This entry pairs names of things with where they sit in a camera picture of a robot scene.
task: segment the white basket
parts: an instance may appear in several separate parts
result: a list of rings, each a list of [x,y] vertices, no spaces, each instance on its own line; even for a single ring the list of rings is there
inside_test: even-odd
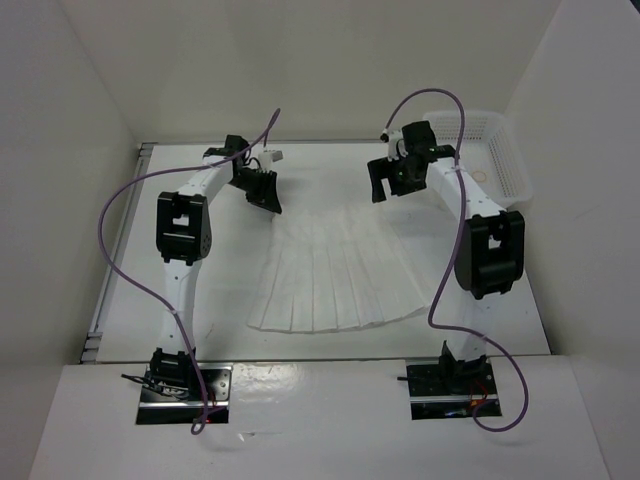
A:
[[[465,112],[466,127],[460,161],[478,185],[498,205],[507,208],[530,200],[533,188],[504,115],[481,110]],[[455,147],[460,129],[457,111],[428,112],[438,144]]]

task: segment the white cloth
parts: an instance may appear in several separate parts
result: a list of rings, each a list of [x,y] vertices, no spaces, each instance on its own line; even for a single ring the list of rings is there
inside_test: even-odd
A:
[[[352,330],[424,312],[409,262],[379,206],[274,217],[248,325],[287,333]]]

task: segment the wall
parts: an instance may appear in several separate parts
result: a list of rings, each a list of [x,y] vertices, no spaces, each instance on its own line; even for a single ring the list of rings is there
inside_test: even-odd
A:
[[[79,358],[105,271],[99,207],[136,148],[55,0],[2,3],[0,65],[0,464],[13,480]]]
[[[637,478],[640,14],[564,0],[508,107],[535,189],[527,269],[614,480]]]
[[[61,0],[135,135],[377,138],[447,86],[503,111],[558,0]],[[446,99],[423,99],[404,118]]]

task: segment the plastic basket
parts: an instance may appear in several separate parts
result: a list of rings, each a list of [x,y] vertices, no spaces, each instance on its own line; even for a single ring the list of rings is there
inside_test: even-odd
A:
[[[465,112],[466,127],[460,161],[467,172],[498,205],[507,208],[530,200],[533,188],[504,115],[481,110]],[[457,111],[428,112],[438,144],[455,146],[460,129]]]

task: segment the white floor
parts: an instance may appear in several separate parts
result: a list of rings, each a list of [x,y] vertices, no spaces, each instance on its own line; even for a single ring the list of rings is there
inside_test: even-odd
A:
[[[470,419],[412,421],[403,361],[236,364],[227,425],[136,426],[142,365],[66,367],[31,480],[114,478],[606,480],[569,361],[519,359],[529,414],[490,434]],[[504,418],[522,402],[493,359]]]
[[[206,147],[156,146],[148,171],[198,165]],[[346,201],[369,202],[371,187],[366,163],[383,156],[385,147],[377,143],[315,143],[280,144],[271,148],[281,149],[285,154],[285,160],[278,163],[276,169],[278,193],[283,215],[286,215],[287,206],[309,200],[307,192],[311,184],[323,186],[323,197],[316,202],[318,208],[336,208]],[[156,199],[161,191],[177,190],[189,175],[161,176],[144,183],[121,246],[124,249],[122,268],[157,291],[163,289],[163,269],[155,247]],[[342,333],[282,334],[248,328],[246,319],[265,259],[271,216],[249,205],[243,197],[241,191],[225,187],[210,208],[214,248],[200,273],[194,314],[201,360],[439,355],[444,337],[427,327],[424,316]],[[390,197],[380,208],[384,209],[417,268],[429,278],[437,279],[451,251],[453,216],[435,207],[427,192]],[[459,303],[456,299],[452,295],[442,304],[438,321],[450,322],[456,318]],[[148,361],[157,346],[161,314],[162,307],[157,301],[112,276],[99,317],[103,337],[98,361]],[[526,275],[501,298],[494,338],[514,354],[549,353]]]

